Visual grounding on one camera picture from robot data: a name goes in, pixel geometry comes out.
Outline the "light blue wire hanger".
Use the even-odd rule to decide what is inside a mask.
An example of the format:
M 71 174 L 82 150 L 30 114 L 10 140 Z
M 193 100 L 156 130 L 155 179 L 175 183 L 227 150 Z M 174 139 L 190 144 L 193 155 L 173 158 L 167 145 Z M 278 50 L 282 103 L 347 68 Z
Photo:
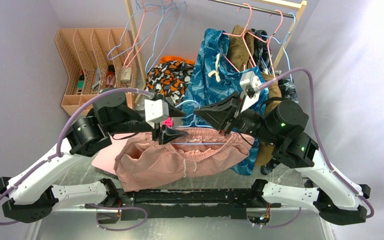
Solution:
M 173 128 L 181 130 L 189 134 L 188 139 L 191 142 L 184 142 L 186 145 L 223 145 L 225 142 L 221 141 L 222 137 L 218 136 L 212 126 L 205 124 L 198 124 L 197 116 L 194 114 L 195 109 L 200 109 L 201 105 L 195 100 L 185 100 L 175 107 L 181 110 L 182 106 L 191 105 L 193 110 L 187 113 L 186 116 L 181 117 L 183 125 L 177 125 Z

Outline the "pink shorts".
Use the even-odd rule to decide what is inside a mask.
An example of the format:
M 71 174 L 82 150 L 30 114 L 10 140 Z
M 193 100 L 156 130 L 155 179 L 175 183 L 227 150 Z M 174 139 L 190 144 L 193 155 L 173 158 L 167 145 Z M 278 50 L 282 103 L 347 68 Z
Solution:
M 231 132 L 221 135 L 225 144 L 191 143 L 188 134 L 159 145 L 150 132 L 129 138 L 115 157 L 114 170 L 126 192 L 151 189 L 184 178 L 211 176 L 229 169 L 250 155 L 254 138 Z

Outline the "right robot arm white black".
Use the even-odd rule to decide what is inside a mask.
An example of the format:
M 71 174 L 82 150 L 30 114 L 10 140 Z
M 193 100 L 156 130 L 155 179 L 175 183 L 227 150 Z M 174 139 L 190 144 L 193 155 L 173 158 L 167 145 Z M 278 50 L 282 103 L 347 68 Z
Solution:
M 249 197 L 255 207 L 296 206 L 339 226 L 364 223 L 374 215 L 368 201 L 371 188 L 352 182 L 328 161 L 322 145 L 305 132 L 309 116 L 296 102 L 275 97 L 277 106 L 262 116 L 245 108 L 245 100 L 246 95 L 234 92 L 220 102 L 195 109 L 194 114 L 223 135 L 235 129 L 272 145 L 271 154 L 278 162 L 315 184 L 300 188 L 256 180 Z

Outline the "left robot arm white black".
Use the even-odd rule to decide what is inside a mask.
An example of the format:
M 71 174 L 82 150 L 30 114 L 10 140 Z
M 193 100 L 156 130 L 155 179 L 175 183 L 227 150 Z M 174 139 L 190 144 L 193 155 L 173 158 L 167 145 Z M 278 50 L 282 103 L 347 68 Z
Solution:
M 0 204 L 7 224 L 33 223 L 55 210 L 76 205 L 116 207 L 119 192 L 108 178 L 72 186 L 56 185 L 55 181 L 110 146 L 116 134 L 150 132 L 159 144 L 184 136 L 184 131 L 162 125 L 169 117 L 184 115 L 159 93 L 138 88 L 103 90 L 75 111 L 43 157 L 14 177 L 0 178 Z

